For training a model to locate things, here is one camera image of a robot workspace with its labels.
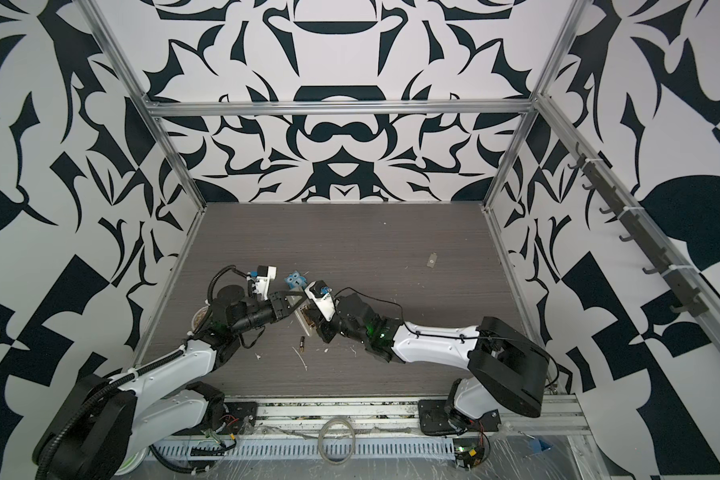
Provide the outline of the white remote control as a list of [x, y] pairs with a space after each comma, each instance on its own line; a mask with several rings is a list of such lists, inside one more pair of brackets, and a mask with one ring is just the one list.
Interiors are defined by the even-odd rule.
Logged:
[[311, 320], [309, 316], [309, 309], [307, 306], [300, 306], [294, 313], [296, 319], [299, 322], [299, 325], [302, 327], [304, 334], [307, 337], [311, 337], [313, 332], [315, 331], [315, 325], [314, 322]]

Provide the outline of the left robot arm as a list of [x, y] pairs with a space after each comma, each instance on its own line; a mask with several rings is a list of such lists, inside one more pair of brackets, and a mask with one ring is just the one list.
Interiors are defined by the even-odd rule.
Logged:
[[107, 378], [78, 381], [32, 460], [39, 479], [110, 479], [131, 457], [182, 430], [216, 430], [224, 395], [203, 382], [242, 347], [242, 335], [291, 316], [298, 290], [250, 297], [239, 285], [209, 299], [200, 323], [172, 352]]

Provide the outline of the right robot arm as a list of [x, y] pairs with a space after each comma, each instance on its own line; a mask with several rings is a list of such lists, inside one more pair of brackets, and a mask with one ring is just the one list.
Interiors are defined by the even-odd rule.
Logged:
[[312, 299], [308, 318], [326, 343], [340, 335], [383, 362], [424, 362], [469, 372], [454, 381], [441, 407], [420, 405], [420, 429], [426, 435], [462, 434], [484, 416], [498, 418], [501, 408], [526, 418], [541, 416], [551, 357], [496, 317], [486, 316], [477, 326], [424, 327], [376, 313], [355, 292]]

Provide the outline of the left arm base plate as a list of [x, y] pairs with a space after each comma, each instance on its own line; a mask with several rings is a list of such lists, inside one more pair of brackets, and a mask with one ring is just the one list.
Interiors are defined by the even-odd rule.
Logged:
[[223, 407], [217, 406], [207, 414], [200, 424], [179, 430], [174, 436], [203, 435], [210, 430], [218, 435], [244, 434], [256, 425], [257, 412], [257, 402], [226, 401]]

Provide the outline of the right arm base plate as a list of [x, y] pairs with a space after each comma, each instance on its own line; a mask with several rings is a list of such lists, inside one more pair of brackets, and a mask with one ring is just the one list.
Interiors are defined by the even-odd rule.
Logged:
[[467, 432], [498, 432], [501, 417], [497, 410], [489, 411], [477, 420], [458, 413], [448, 400], [419, 400], [417, 402], [419, 429], [426, 436], [462, 435]]

